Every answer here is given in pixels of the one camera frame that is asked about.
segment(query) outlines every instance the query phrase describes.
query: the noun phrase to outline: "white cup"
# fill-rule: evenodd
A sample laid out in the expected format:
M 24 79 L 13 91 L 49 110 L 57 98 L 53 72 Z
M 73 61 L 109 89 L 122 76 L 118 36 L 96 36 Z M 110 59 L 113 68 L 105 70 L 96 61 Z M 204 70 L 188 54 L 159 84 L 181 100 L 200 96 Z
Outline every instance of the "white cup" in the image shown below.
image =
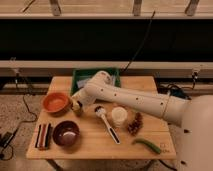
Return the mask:
M 128 113 L 123 107 L 115 107 L 111 115 L 114 126 L 121 127 L 126 121 Z

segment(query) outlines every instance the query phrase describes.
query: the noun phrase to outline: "brown bowl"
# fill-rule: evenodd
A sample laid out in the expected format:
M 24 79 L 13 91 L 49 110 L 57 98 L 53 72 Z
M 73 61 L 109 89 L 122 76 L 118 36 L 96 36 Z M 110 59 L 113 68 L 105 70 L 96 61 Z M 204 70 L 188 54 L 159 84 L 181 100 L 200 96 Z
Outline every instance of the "brown bowl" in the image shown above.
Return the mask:
M 48 113 L 56 113 L 63 110 L 69 104 L 69 98 L 61 92 L 49 93 L 43 100 L 43 108 Z
M 79 136 L 78 125 L 73 121 L 59 123 L 53 131 L 53 140 L 59 146 L 71 147 Z

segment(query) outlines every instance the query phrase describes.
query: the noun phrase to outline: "wire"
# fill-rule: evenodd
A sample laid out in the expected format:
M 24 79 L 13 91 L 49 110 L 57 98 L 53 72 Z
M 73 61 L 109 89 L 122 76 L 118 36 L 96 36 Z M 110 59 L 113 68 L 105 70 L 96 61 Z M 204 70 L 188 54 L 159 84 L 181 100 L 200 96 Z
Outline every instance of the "wire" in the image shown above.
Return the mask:
M 138 56 L 138 54 L 141 52 L 141 50 L 144 48 L 144 45 L 146 43 L 146 40 L 149 36 L 149 33 L 150 33 L 150 30 L 151 30 L 151 26 L 152 26 L 152 20 L 155 16 L 155 11 L 153 11 L 152 13 L 152 16 L 149 20 L 149 24 L 147 26 L 147 29 L 146 29 L 146 33 L 145 33 L 145 36 L 140 44 L 140 46 L 138 47 L 137 51 L 135 52 L 134 56 L 132 57 L 132 59 L 129 61 L 129 63 L 127 64 L 127 66 L 123 69 L 123 71 L 121 71 L 121 75 L 124 74 L 126 72 L 126 70 L 129 68 L 129 66 L 131 65 L 131 63 L 135 60 L 135 58 Z
M 15 84 L 16 84 L 16 89 L 19 91 L 17 78 L 18 78 L 18 76 L 17 76 L 16 79 L 15 79 Z M 23 78 L 23 80 L 25 81 L 25 83 L 26 83 L 27 86 L 28 86 L 28 94 L 32 95 L 32 94 L 33 94 L 33 93 L 32 93 L 32 87 L 29 86 L 29 85 L 30 85 L 29 81 L 28 81 L 26 78 Z M 23 103 L 24 103 L 24 105 L 25 105 L 25 107 L 26 107 L 28 113 L 30 113 L 34 118 L 33 118 L 32 120 L 22 120 L 22 121 L 20 121 L 19 124 L 18 124 L 18 126 L 17 126 L 17 128 L 16 128 L 15 131 L 13 132 L 14 137 L 15 137 L 16 133 L 18 132 L 19 128 L 21 127 L 21 125 L 22 125 L 23 123 L 33 123 L 33 122 L 37 121 L 37 119 L 38 119 L 36 113 L 32 112 L 32 111 L 30 110 L 29 106 L 28 106 L 28 104 L 27 104 L 27 102 L 26 102 L 26 99 L 25 99 L 25 96 L 26 96 L 26 95 L 27 95 L 27 94 L 24 94 L 24 95 L 22 96 Z M 5 156 L 5 155 L 4 155 L 4 150 L 5 150 L 8 146 L 11 148 L 11 155 L 10 155 L 9 158 L 6 158 L 6 159 L 5 159 L 5 158 L 4 158 L 4 156 Z M 11 160 L 11 159 L 13 158 L 13 155 L 14 155 L 13 146 L 10 145 L 10 144 L 8 144 L 8 146 L 7 146 L 6 148 L 3 148 L 3 149 L 1 150 L 1 152 L 0 152 L 0 157 L 1 157 L 0 160 L 2 160 L 2 161 L 8 161 L 8 160 Z
M 162 165 L 164 165 L 165 167 L 167 167 L 168 169 L 177 171 L 176 168 L 169 166 L 169 165 L 166 164 L 163 160 L 160 160 L 160 159 L 159 159 L 158 161 L 159 161 Z
M 25 96 L 26 96 L 26 94 L 22 96 L 22 100 L 23 100 L 23 102 L 24 102 L 25 107 L 27 108 L 28 113 L 30 113 L 32 116 L 34 116 L 34 119 L 32 119 L 32 120 L 22 120 L 22 121 L 20 121 L 19 124 L 18 124 L 18 126 L 17 126 L 17 129 L 19 129 L 20 126 L 21 126 L 23 123 L 33 123 L 33 122 L 36 122 L 37 119 L 38 119 L 36 113 L 30 111 L 30 108 L 29 108 L 29 106 L 28 106 L 28 104 L 27 104 L 27 102 L 26 102 L 26 100 L 25 100 Z
M 13 155 L 14 155 L 14 152 L 13 152 L 13 146 L 12 145 L 8 145 L 7 147 L 10 147 L 10 149 L 11 149 L 11 155 L 10 155 L 10 157 L 8 157 L 8 158 L 4 158 L 4 150 L 6 149 L 6 148 L 3 148 L 2 150 L 1 150 L 1 155 L 2 155 L 2 157 L 3 158 L 0 158 L 0 160 L 2 160 L 2 161 L 8 161 L 8 160 L 11 160 L 12 158 L 13 158 Z
M 176 94 L 175 96 L 177 97 L 191 100 L 191 97 L 189 97 L 188 94 L 184 93 L 182 87 L 179 87 L 176 84 L 168 84 L 166 88 L 170 90 L 170 93 L 173 96 Z

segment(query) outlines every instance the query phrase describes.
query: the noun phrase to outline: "green crate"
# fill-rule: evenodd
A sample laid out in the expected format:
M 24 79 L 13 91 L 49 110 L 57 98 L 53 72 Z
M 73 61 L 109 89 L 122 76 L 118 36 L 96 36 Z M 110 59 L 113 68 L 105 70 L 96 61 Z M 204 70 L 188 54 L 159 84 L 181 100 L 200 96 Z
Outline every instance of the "green crate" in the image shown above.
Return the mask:
M 111 76 L 115 76 L 115 86 L 121 87 L 120 77 L 119 77 L 119 70 L 117 68 L 88 68 L 88 69 L 74 69 L 73 76 L 72 76 L 72 87 L 70 94 L 73 95 L 77 92 L 78 85 L 77 82 L 80 80 L 85 80 L 87 78 L 92 78 L 98 71 L 106 71 Z

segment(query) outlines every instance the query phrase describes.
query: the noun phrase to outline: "floor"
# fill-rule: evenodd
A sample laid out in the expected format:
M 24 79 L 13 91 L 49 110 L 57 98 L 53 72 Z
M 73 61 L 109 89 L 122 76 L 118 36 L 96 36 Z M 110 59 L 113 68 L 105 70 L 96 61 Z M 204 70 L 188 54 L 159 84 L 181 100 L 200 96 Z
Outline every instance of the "floor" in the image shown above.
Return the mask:
M 43 95 L 26 96 L 26 101 L 30 110 L 39 114 L 41 110 L 41 100 Z M 14 131 L 19 121 L 23 119 L 32 119 L 27 112 L 22 101 L 22 95 L 0 95 L 0 134 L 6 131 Z M 19 129 L 15 139 L 11 142 L 14 148 L 14 156 L 9 161 L 0 160 L 1 171 L 52 171 L 52 167 L 44 160 L 26 159 L 26 151 L 34 130 L 35 123 L 25 123 Z M 178 153 L 180 146 L 180 129 L 170 125 L 170 131 Z M 4 152 L 9 157 L 11 151 L 9 148 Z M 176 167 L 176 161 L 165 161 L 169 165 Z M 146 160 L 59 160 L 57 163 L 66 171 L 107 171 L 107 170 L 141 170 L 145 171 L 144 166 L 149 163 Z M 158 161 L 148 169 L 149 171 L 169 171 Z

